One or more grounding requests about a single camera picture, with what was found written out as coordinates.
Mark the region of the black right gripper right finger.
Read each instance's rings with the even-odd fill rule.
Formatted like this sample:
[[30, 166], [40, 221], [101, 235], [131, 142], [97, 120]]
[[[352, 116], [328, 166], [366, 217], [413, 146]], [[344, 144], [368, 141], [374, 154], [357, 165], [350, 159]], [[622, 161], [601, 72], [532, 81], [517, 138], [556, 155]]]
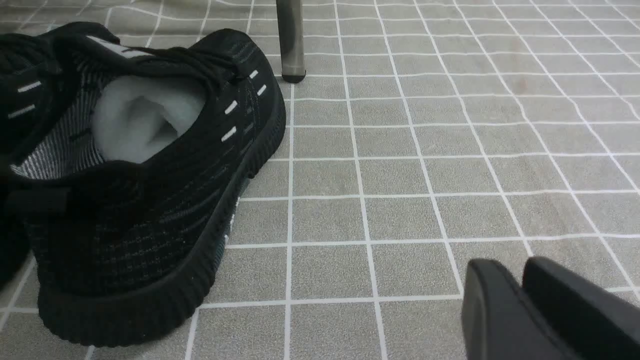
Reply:
[[522, 286], [583, 360], [638, 360], [640, 310], [547, 257], [526, 261]]

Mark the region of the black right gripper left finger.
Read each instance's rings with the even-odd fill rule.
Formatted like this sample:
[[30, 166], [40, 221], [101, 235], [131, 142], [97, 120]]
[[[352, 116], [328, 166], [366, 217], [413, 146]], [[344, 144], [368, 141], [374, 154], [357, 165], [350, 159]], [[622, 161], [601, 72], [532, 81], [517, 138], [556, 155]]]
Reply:
[[468, 360], [579, 360], [512, 273], [494, 259], [469, 260], [461, 308]]

